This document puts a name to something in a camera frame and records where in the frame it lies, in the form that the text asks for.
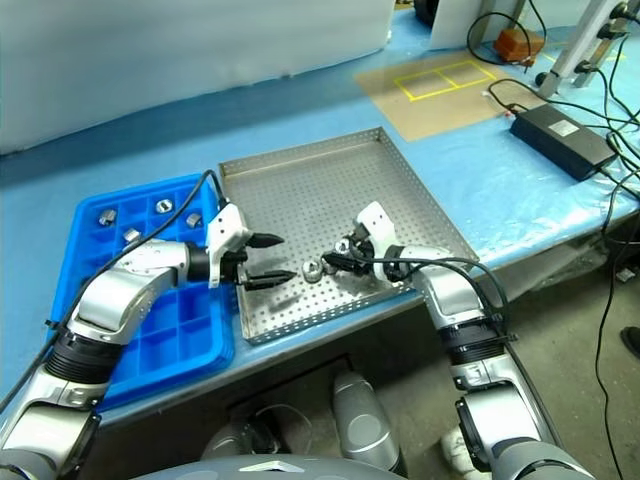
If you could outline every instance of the power cord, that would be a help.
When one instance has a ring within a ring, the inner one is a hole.
[[[476,59],[480,60],[481,62],[485,62],[485,63],[489,63],[492,65],[522,65],[525,67],[525,73],[527,72],[529,65],[526,64],[526,62],[528,62],[531,57],[533,57],[534,55],[537,55],[538,53],[540,53],[542,51],[542,49],[544,48],[545,44],[547,43],[547,26],[544,23],[544,20],[542,19],[542,16],[540,15],[540,12],[538,11],[538,9],[536,8],[535,4],[533,3],[533,0],[529,0],[529,5],[531,6],[531,9],[533,10],[533,13],[535,14],[535,16],[538,18],[538,21],[540,22],[540,26],[542,27],[542,31],[543,31],[543,39],[542,39],[542,45],[540,46],[540,48],[533,52],[531,49],[531,37],[529,37],[529,32],[527,31],[526,28],[524,28],[524,26],[514,17],[512,17],[511,15],[507,15],[506,13],[503,12],[487,12],[484,13],[480,16],[478,16],[478,18],[476,18],[473,23],[469,26],[469,29],[467,30],[467,50],[469,50],[469,53]],[[471,34],[473,33],[473,30],[477,27],[477,25],[484,20],[485,18],[491,17],[491,16],[500,16],[500,17],[504,17],[506,19],[508,19],[509,21],[513,22],[514,25],[516,25],[520,30],[522,30],[522,33],[524,34],[524,38],[527,41],[527,56],[525,58],[523,58],[522,60],[518,60],[516,62],[499,62],[496,60],[492,60],[490,58],[485,58],[485,57],[481,57],[472,47],[471,47]]]
[[[609,315],[609,310],[611,309],[611,304],[613,303],[613,296],[615,293],[616,270],[618,268],[618,262],[623,257],[624,253],[626,252],[627,248],[631,244],[631,241],[635,237],[639,228],[640,228],[640,214],[637,214],[633,231],[631,235],[629,235],[629,238],[625,242],[622,249],[616,255],[613,261],[613,265],[611,267],[611,276],[609,278],[609,296],[607,298],[607,304],[605,306],[604,312],[602,314],[602,318],[600,320],[600,325],[598,326],[598,340],[596,343],[596,357],[594,361],[596,380],[598,381],[600,390],[602,390],[602,393],[604,394],[604,428],[605,428],[605,433],[607,435],[607,443],[609,444],[609,450],[611,452],[611,456],[613,457],[613,463],[616,467],[616,471],[618,472],[618,476],[620,477],[620,480],[624,480],[624,475],[622,474],[622,469],[620,468],[620,463],[618,462],[618,456],[616,455],[616,450],[613,445],[613,439],[611,437],[611,427],[609,425],[610,397],[609,397],[609,392],[607,391],[607,388],[605,387],[604,382],[602,381],[602,377],[600,375],[600,355],[602,353],[602,337],[604,335],[604,326],[607,321],[607,317]]]
[[[494,88],[497,85],[501,85],[503,83],[513,83],[515,85],[518,85],[519,87],[527,90],[529,93],[531,93],[532,95],[534,95],[535,97],[539,98],[540,100],[546,102],[546,103],[550,103],[553,105],[564,105],[567,107],[572,107],[572,108],[577,108],[579,110],[583,110],[587,113],[590,113],[591,115],[595,115],[596,117],[602,118],[604,120],[609,120],[611,122],[620,122],[620,123],[632,123],[633,125],[640,125],[640,123],[638,121],[631,121],[629,122],[627,119],[622,119],[622,118],[614,118],[614,117],[608,117],[607,115],[603,115],[600,112],[597,112],[596,110],[593,110],[591,108],[588,107],[584,107],[580,104],[577,103],[571,103],[571,102],[563,102],[561,100],[553,100],[550,98],[545,98],[542,95],[540,95],[537,91],[535,91],[533,88],[531,88],[529,85],[527,85],[526,83],[523,83],[519,80],[516,80],[515,78],[501,78],[500,80],[496,80],[495,82],[489,84],[489,86],[487,87],[487,92],[489,93],[489,95],[491,95],[493,97],[493,99],[503,108],[505,108],[506,110],[510,110],[512,113],[518,113],[517,111],[513,111],[509,108],[507,108],[506,105],[514,105],[514,104],[506,104],[500,100],[499,96],[496,94],[496,92],[494,91]]]
[[[442,267],[442,268],[446,268],[447,270],[451,270],[452,272],[455,272],[461,277],[463,277],[467,281],[467,283],[469,283],[469,285],[471,286],[471,288],[473,288],[476,295],[478,295],[478,297],[480,298],[480,301],[483,307],[486,308],[487,311],[495,312],[496,310],[498,310],[498,308],[496,308],[494,305],[491,304],[487,295],[485,294],[484,290],[482,290],[482,287],[480,287],[478,282],[476,282],[473,278],[471,278],[471,276],[465,270],[463,270],[462,268],[456,265],[452,265],[452,263],[462,263],[465,265],[471,265],[471,266],[477,267],[487,274],[492,284],[494,285],[496,292],[498,293],[498,296],[500,298],[501,305],[499,308],[501,308],[503,311],[504,309],[508,309],[509,300],[507,299],[507,294],[504,290],[504,287],[498,280],[498,277],[495,276],[495,274],[491,271],[489,267],[487,267],[486,265],[483,265],[480,262],[476,262],[475,260],[471,260],[469,258],[463,258],[463,257],[445,257],[445,258],[439,258],[437,260],[430,259],[430,258],[398,258],[398,257],[370,258],[360,254],[360,252],[356,249],[351,239],[349,239],[349,250],[351,252],[351,255],[353,255],[353,257],[356,260],[362,263],[370,264],[370,265],[374,263],[416,264],[412,268],[410,268],[406,274],[404,274],[401,278],[399,278],[398,281],[406,280],[418,270],[421,270],[429,266]]]
[[[93,282],[98,276],[102,275],[104,272],[106,272],[111,267],[113,267],[118,261],[120,261],[120,259],[122,259],[122,257],[127,255],[131,251],[135,250],[136,248],[140,247],[141,245],[144,245],[149,240],[151,240],[152,238],[154,238],[155,236],[159,235],[164,230],[166,230],[169,227],[169,225],[171,225],[180,215],[182,215],[182,213],[184,213],[184,211],[187,209],[191,201],[194,199],[194,197],[198,193],[198,190],[200,190],[200,187],[204,184],[205,180],[209,176],[213,179],[213,183],[216,189],[216,194],[218,196],[218,203],[220,207],[222,208],[227,203],[227,200],[223,194],[222,187],[220,186],[220,182],[218,180],[216,173],[213,170],[206,170],[202,175],[200,175],[200,178],[198,178],[198,181],[194,185],[193,189],[191,189],[191,192],[189,192],[189,195],[187,195],[187,198],[185,199],[184,203],[162,225],[160,225],[158,228],[156,228],[153,232],[151,232],[147,236],[140,239],[140,241],[136,242],[131,248],[127,248],[123,250],[122,252],[117,254],[115,257],[113,257],[111,260],[109,260],[107,263],[105,263],[102,267],[100,267],[98,271],[94,273],[80,287],[75,297],[73,298],[73,301],[71,302],[71,306],[68,308],[67,313],[64,315],[60,323],[57,325],[55,332],[53,333],[53,335],[51,335],[51,338],[47,340],[44,346],[40,349],[40,351],[36,354],[34,359],[31,361],[27,369],[24,371],[24,373],[20,376],[18,381],[13,385],[13,387],[11,387],[11,390],[9,390],[9,392],[2,399],[2,402],[0,402],[0,414],[2,414],[6,410],[6,408],[13,401],[13,399],[18,394],[18,392],[22,389],[22,387],[27,383],[29,378],[31,378],[31,376],[35,373],[35,371],[38,369],[40,364],[44,361],[49,350],[55,345],[56,341],[58,340],[58,337],[60,336],[60,331],[71,320],[73,311],[78,306],[78,303],[80,302],[80,299],[82,298],[82,295],[84,294],[84,292],[87,290],[87,287],[89,286],[89,284],[91,284],[91,282]]]
[[[616,53],[616,59],[613,62],[613,68],[611,69],[611,74],[609,75],[609,95],[618,103],[618,105],[620,105],[620,107],[622,107],[622,109],[629,115],[630,119],[638,121],[638,115],[640,115],[640,109],[636,113],[633,113],[631,109],[622,100],[620,100],[620,98],[618,98],[618,96],[616,96],[615,92],[613,91],[613,79],[615,78],[615,75],[618,71],[618,64],[620,63],[620,58],[622,57],[622,49],[624,48],[625,43],[627,43],[627,40],[629,40],[629,34],[627,34],[620,41],[620,45],[618,45],[618,52]]]
[[[605,120],[607,122],[607,125],[609,126],[609,129],[611,130],[611,133],[617,139],[621,140],[622,143],[624,143],[625,147],[627,147],[627,149],[636,158],[640,159],[640,152],[638,152],[638,150],[633,145],[631,145],[629,140],[627,140],[627,138],[621,132],[621,129],[624,128],[628,124],[627,123],[628,121],[625,122],[621,127],[614,128],[613,125],[611,124],[611,120],[609,119],[608,106],[609,106],[609,89],[611,87],[611,84],[607,81],[607,76],[604,74],[604,72],[600,68],[597,68],[597,67],[593,67],[593,68],[587,69],[586,71],[592,71],[594,73],[597,73],[598,76],[600,76],[600,79],[602,80],[602,84],[604,85],[604,117],[605,117]]]

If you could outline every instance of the metal nut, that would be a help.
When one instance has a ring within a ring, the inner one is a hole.
[[[169,213],[171,210],[173,210],[173,202],[168,198],[163,198],[156,202],[157,213]]]
[[[333,249],[340,255],[346,255],[347,253],[349,253],[349,240],[347,240],[346,238],[341,238],[333,246]]]
[[[322,264],[322,271],[327,275],[335,275],[338,271],[338,267],[331,265],[324,259],[324,257],[320,259],[320,263]]]
[[[194,212],[187,217],[187,225],[189,225],[189,228],[196,228],[201,221],[202,215],[199,213]]]
[[[142,234],[135,228],[130,228],[122,235],[127,243],[132,243],[140,239]]]
[[[322,278],[322,265],[315,260],[308,260],[302,264],[302,276],[307,283],[319,282]]]
[[[118,212],[113,209],[104,210],[100,217],[98,217],[98,223],[103,227],[108,227],[109,225],[113,225],[113,222],[116,221],[116,216]]]

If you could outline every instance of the table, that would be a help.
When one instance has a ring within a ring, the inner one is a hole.
[[[4,157],[0,394],[42,344],[73,211],[87,196],[383,126],[480,259],[492,267],[529,258],[601,225],[612,183],[600,175],[577,183],[511,136],[506,117],[405,142],[353,80],[359,72],[434,54],[428,51],[428,31],[412,10],[397,12],[392,28],[383,51],[359,60],[146,110]],[[566,35],[566,29],[551,32],[548,50],[526,76],[521,68],[508,70],[530,82],[551,66],[561,48],[557,42]],[[628,58],[639,51],[637,39],[627,42],[627,60],[616,84],[622,98],[635,98],[640,62]],[[566,86],[562,96],[601,109],[601,89],[597,81],[579,91]],[[611,111],[620,115],[617,108]],[[597,120],[571,114],[585,123]],[[637,144],[636,132],[629,138]],[[635,208],[631,198],[620,195],[614,218]],[[257,347],[242,340],[236,321],[236,356],[229,369],[106,412],[105,422],[132,419],[212,390],[418,302],[415,294],[405,294]]]

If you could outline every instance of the yellow tape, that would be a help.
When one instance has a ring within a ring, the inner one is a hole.
[[[475,67],[477,70],[479,70],[480,72],[482,72],[485,75],[485,78],[474,80],[472,82],[458,84],[443,72],[444,70],[450,70],[452,68],[461,67],[463,65],[471,65],[471,66]],[[418,78],[418,77],[423,77],[423,76],[429,75],[429,74],[438,75],[445,82],[449,83],[451,85],[451,87],[441,88],[440,90],[436,90],[436,91],[433,91],[433,92],[425,93],[423,95],[413,95],[409,91],[409,89],[407,89],[407,87],[404,85],[404,82],[407,81],[407,80],[411,80],[411,79]],[[449,92],[453,92],[455,90],[460,90],[462,88],[471,87],[473,85],[478,85],[480,83],[484,83],[484,82],[487,82],[489,80],[497,80],[497,79],[496,79],[495,75],[493,75],[488,70],[482,68],[480,65],[478,65],[473,60],[465,60],[464,62],[451,63],[449,65],[444,65],[442,67],[432,68],[431,70],[425,70],[425,71],[422,71],[422,72],[412,73],[410,75],[403,75],[403,76],[400,76],[400,77],[396,77],[396,78],[393,79],[393,83],[395,83],[396,86],[398,88],[400,88],[400,90],[402,90],[402,92],[407,96],[407,98],[409,99],[410,102],[416,102],[418,100],[423,100],[425,98],[434,97],[436,95],[442,95],[443,93],[449,93]]]

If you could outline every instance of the black power adapter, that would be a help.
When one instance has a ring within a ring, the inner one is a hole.
[[[548,104],[519,112],[511,133],[576,180],[589,178],[616,156],[604,138]]]

